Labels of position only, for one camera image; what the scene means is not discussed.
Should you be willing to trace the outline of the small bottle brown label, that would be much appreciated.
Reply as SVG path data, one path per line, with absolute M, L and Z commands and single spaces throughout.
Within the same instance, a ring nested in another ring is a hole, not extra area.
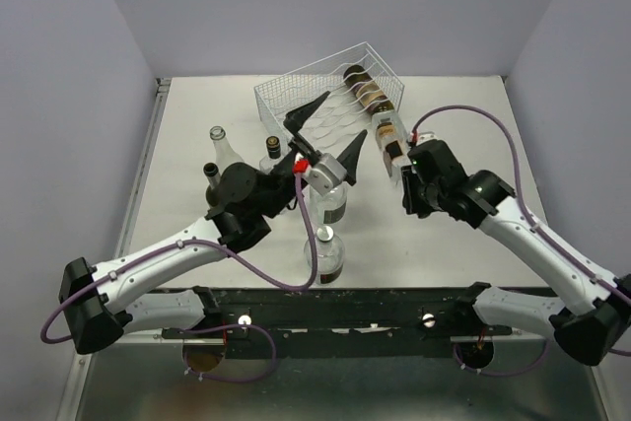
M 270 135 L 265 140 L 266 152 L 259 162 L 259 169 L 268 174 L 282 159 L 282 147 L 280 139 Z

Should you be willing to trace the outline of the clear bottle black cap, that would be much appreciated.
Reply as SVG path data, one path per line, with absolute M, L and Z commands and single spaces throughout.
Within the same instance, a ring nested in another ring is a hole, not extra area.
M 387 175 L 392 184 L 401 181 L 402 169 L 410 166 L 408 133 L 396 110 L 381 111 L 373 115 L 372 125 Z

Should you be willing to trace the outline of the green wine bottle brown label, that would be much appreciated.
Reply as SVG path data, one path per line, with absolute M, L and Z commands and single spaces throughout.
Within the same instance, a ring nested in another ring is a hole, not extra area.
M 394 105 L 373 77 L 358 64 L 343 74 L 346 87 L 356 97 L 368 115 L 394 110 Z

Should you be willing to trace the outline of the clear bottle silver cap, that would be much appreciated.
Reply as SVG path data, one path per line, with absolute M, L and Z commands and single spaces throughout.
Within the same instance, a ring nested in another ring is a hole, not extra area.
M 315 249 L 317 273 L 315 283 L 328 285 L 342 273 L 345 261 L 345 245 L 330 226 L 315 225 Z

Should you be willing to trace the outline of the clear round bottle back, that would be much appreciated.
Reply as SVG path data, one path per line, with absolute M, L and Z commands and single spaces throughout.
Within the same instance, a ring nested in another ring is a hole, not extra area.
M 334 225 L 345 214 L 347 204 L 348 185 L 343 182 L 332 188 L 326 194 L 319 194 L 314 188 L 310 189 L 310 212 L 315 224 Z

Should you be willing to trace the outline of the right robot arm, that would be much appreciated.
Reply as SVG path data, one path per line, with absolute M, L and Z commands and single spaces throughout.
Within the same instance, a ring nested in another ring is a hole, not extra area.
M 414 146 L 401 170 L 403 206 L 423 219 L 448 214 L 495 240 L 553 291 L 540 297 L 488 284 L 454 309 L 467 334 L 501 325 L 554 340 L 575 361 L 596 366 L 630 326 L 630 279 L 590 261 L 552 232 L 500 177 L 468 175 L 443 140 Z

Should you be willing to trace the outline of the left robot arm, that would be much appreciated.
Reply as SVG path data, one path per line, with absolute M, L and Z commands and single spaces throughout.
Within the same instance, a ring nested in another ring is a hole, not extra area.
M 340 184 L 355 184 L 365 131 L 338 156 L 317 150 L 301 134 L 328 96 L 323 93 L 286 114 L 290 151 L 270 172 L 219 153 L 214 164 L 218 171 L 207 176 L 209 209 L 188 227 L 123 257 L 97 264 L 80 257 L 65 265 L 54 314 L 64 316 L 67 338 L 77 353 L 93 354 L 126 333 L 158 328 L 211 335 L 219 315 L 210 297 L 195 289 L 171 296 L 157 290 L 180 275 L 227 257 L 286 292 L 304 292 L 314 284 L 314 273 L 300 285 L 283 283 L 241 254 L 270 234 L 269 220 L 291 202 L 297 203 L 303 215 L 308 213 L 305 187 L 326 194 Z

